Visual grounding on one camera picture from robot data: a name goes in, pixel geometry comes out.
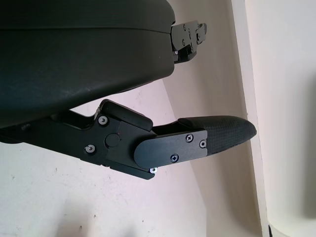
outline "screw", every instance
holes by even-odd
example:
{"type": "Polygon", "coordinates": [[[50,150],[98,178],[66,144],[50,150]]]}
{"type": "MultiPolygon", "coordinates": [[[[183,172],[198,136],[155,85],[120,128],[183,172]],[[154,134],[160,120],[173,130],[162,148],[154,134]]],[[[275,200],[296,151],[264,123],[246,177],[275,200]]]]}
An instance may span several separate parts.
{"type": "Polygon", "coordinates": [[[170,160],[172,163],[175,163],[179,160],[179,156],[177,154],[174,154],[171,156],[170,160]]]}
{"type": "Polygon", "coordinates": [[[200,141],[199,142],[199,147],[205,148],[206,147],[206,141],[205,140],[200,141]]]}
{"type": "Polygon", "coordinates": [[[94,145],[88,145],[84,149],[85,149],[85,151],[87,153],[94,153],[95,152],[95,146],[94,145]]]}
{"type": "Polygon", "coordinates": [[[187,135],[186,141],[187,142],[192,142],[193,141],[193,135],[192,134],[187,135]]]}
{"type": "Polygon", "coordinates": [[[158,168],[151,168],[149,170],[149,172],[151,172],[152,174],[155,174],[158,171],[158,168]]]}
{"type": "Polygon", "coordinates": [[[105,116],[100,116],[98,121],[99,121],[99,124],[106,125],[108,123],[108,118],[105,116]]]}

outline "metal bracket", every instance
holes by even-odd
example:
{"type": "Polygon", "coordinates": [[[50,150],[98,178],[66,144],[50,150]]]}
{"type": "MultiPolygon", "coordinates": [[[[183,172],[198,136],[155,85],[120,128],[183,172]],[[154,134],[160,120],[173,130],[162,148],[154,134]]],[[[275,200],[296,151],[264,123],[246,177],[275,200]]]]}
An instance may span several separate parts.
{"type": "Polygon", "coordinates": [[[207,26],[197,21],[171,28],[172,50],[175,63],[191,60],[197,53],[198,45],[206,39],[207,26]]]}
{"type": "Polygon", "coordinates": [[[157,136],[139,144],[134,159],[147,169],[202,158],[207,156],[206,139],[205,130],[157,136]]]}

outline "wall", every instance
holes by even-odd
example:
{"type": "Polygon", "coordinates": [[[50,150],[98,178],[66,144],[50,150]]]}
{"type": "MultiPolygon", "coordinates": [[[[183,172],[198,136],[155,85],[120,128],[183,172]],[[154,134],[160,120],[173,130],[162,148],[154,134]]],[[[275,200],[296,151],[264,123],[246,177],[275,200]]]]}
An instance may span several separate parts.
{"type": "MultiPolygon", "coordinates": [[[[197,56],[189,63],[176,65],[174,74],[164,79],[175,116],[246,118],[227,2],[169,2],[175,10],[176,23],[199,20],[207,23],[208,29],[207,39],[199,46],[197,56]]],[[[248,145],[191,162],[207,208],[207,236],[262,234],[248,145]]]]}
{"type": "Polygon", "coordinates": [[[316,235],[316,1],[247,0],[269,222],[316,235]]]}

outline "floor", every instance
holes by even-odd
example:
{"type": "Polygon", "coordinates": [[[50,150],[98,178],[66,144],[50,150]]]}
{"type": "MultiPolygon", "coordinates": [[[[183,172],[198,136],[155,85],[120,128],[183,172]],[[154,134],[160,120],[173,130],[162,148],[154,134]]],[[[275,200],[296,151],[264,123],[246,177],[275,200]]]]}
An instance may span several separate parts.
{"type": "MultiPolygon", "coordinates": [[[[109,97],[174,121],[161,80],[109,97]]],[[[101,100],[74,110],[91,115],[101,100]]],[[[0,144],[0,237],[203,237],[206,208],[191,164],[142,180],[28,144],[0,144]]]]}

